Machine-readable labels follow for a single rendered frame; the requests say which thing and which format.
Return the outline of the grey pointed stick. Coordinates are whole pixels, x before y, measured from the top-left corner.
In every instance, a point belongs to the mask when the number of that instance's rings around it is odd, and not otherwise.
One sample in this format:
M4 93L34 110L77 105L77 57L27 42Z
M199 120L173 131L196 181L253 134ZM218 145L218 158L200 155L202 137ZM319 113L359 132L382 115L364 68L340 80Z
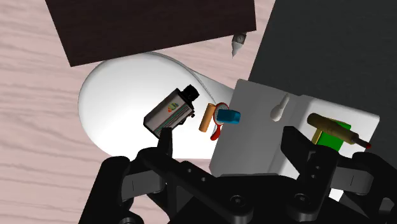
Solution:
M242 48L246 40L247 33L234 34L232 38L232 57L235 57L237 52Z

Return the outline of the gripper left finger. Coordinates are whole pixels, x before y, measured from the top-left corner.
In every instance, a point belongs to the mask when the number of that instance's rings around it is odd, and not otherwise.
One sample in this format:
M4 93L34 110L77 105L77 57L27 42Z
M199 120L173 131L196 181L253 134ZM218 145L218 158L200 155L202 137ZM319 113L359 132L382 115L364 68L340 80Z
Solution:
M102 162L78 224L145 224L130 211L140 195L167 214L167 224L218 224L218 215L187 190L127 157Z

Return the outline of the red hand mirror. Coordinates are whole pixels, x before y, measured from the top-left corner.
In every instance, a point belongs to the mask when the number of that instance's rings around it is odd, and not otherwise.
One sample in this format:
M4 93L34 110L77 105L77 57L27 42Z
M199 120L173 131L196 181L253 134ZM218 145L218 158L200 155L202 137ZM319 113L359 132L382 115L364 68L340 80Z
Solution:
M223 122L220 122L218 120L218 113L221 109L229 109L228 105L224 102L220 102L216 105L216 109L212 115L212 119L214 121L214 123L216 124L215 130L212 133L212 136L210 137L210 139L212 141L215 141L219 138L220 133L221 133L221 126L224 124Z

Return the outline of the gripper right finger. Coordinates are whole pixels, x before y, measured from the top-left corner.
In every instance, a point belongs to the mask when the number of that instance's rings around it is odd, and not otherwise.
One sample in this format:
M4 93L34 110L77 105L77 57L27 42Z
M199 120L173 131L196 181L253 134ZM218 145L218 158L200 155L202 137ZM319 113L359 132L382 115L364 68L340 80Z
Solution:
M302 224L397 224L397 169L376 154L351 158L285 126L281 151L298 171L286 213Z

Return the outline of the white toilet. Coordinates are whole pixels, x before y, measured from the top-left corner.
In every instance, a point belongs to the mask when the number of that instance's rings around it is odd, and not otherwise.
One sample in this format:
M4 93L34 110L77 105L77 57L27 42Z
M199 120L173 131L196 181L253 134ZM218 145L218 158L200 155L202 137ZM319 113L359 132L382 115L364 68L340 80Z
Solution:
M312 138L307 123L311 113L345 122L360 138L369 141L378 115L307 95L289 94L281 119L271 110L285 91L246 80L234 88L212 80L159 53L142 53L101 62L84 81L78 112L88 137L112 156L134 159L143 148L156 145L156 137L143 125L144 117L173 90L188 85L198 91L195 115L173 131L173 157L208 159L214 176L223 174L277 173L296 178L298 171L280 149L282 130L296 127ZM220 137L199 131L208 104L224 102L241 114L238 124L224 124Z

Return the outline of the orange cylinder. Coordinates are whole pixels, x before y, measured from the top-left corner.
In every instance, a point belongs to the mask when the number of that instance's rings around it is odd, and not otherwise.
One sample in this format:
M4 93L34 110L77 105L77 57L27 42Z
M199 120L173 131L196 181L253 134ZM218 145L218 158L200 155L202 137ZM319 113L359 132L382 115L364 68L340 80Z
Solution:
M209 103L205 109L204 115L202 117L202 121L199 126L199 131L201 132L207 132L207 129L209 127L209 124L212 120L212 116L214 114L214 111L216 109L216 106L214 104Z

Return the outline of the olive brown tool red tip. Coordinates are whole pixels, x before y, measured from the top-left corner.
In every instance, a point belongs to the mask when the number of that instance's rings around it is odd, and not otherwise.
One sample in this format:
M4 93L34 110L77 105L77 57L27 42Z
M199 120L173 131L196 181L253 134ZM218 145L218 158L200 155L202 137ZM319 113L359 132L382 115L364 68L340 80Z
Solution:
M372 145L362 140L359 135L351 130L345 129L334 120L323 117L317 113L311 113L307 117L307 123L331 136L337 137L349 144L358 144L365 149L369 149Z

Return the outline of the blue box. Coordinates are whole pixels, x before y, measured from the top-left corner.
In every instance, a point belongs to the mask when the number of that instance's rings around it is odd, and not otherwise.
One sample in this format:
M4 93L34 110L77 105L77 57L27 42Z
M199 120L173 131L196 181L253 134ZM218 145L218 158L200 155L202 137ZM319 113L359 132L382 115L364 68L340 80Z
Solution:
M238 124L240 122L240 113L231 109L219 109L216 119L221 123Z

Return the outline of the green and yellow box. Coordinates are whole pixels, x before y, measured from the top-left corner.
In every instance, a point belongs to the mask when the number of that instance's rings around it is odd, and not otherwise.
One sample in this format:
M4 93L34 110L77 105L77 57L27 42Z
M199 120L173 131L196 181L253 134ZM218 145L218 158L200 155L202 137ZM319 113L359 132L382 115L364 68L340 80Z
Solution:
M343 140L335 136L329 135L320 129L317 129L315 131L311 141L314 144L327 146L336 151L339 151L344 143Z

